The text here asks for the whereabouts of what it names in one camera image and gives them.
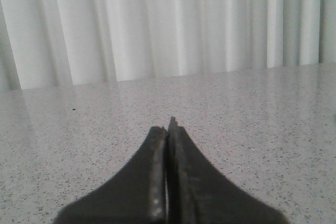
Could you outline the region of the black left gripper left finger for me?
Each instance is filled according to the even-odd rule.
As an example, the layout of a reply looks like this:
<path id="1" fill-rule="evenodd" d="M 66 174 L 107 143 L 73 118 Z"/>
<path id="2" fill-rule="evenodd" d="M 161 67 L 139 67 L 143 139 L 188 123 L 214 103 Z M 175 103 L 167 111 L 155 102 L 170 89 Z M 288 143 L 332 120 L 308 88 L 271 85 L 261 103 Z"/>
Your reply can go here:
<path id="1" fill-rule="evenodd" d="M 121 170 L 67 205 L 54 223 L 165 223 L 166 129 L 153 126 Z"/>

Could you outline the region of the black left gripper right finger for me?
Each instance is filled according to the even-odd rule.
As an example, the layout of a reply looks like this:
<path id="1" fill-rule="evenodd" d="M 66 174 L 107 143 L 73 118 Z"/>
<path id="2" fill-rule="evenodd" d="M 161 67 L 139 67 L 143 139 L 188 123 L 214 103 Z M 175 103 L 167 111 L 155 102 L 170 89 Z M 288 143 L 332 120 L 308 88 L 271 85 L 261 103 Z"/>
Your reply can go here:
<path id="1" fill-rule="evenodd" d="M 277 209 L 240 189 L 171 118 L 166 140 L 169 223 L 288 223 Z"/>

